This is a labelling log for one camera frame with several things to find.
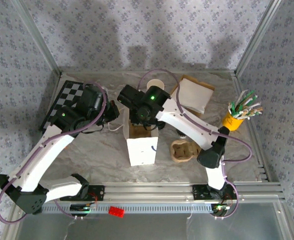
glass panel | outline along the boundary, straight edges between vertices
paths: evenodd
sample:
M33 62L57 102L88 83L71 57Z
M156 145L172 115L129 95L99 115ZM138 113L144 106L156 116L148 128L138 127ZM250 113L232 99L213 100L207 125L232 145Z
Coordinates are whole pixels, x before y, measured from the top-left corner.
M28 216L16 240L282 240L272 203L240 204L230 218L209 214L90 214L73 220L60 213Z

patterned wallpaper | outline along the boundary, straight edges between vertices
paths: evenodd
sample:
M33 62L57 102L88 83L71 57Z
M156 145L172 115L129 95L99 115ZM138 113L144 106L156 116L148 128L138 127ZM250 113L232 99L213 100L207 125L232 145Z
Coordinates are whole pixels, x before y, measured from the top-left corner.
M270 0L24 0L62 71L235 69Z
M262 100L257 129L294 218L294 0L283 2L241 81Z
M13 6L0 0L0 173L11 172L37 141L56 81ZM4 197L4 217L10 206Z

yellow cup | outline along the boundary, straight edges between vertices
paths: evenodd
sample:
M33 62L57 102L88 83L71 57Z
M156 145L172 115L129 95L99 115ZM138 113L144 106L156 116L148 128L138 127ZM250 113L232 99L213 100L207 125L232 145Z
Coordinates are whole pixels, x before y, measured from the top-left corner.
M235 119L227 112L226 116L222 119L222 125L228 128L230 131L235 131L241 125L244 119Z

red block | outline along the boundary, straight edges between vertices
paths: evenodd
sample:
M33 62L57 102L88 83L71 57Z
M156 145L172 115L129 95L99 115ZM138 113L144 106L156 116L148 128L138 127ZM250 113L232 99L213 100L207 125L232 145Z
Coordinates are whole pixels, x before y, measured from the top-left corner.
M111 206L109 209L109 214L119 218L123 218L123 215L125 214L125 210L121 208L117 208L115 206Z

black and white checkerboard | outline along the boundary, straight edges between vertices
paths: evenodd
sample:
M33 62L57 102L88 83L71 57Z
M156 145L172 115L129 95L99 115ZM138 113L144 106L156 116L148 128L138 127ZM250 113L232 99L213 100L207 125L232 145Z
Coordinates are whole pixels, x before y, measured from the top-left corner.
M47 127L50 125L50 121L52 117L56 114L57 109L65 105L70 105L72 104L72 102L76 102L80 99L83 92L82 85L83 85L82 82L69 81L69 80L67 80L63 84L59 94L57 95L55 101L50 107L48 114L46 115L45 119L43 120L40 126L42 133L44 133Z

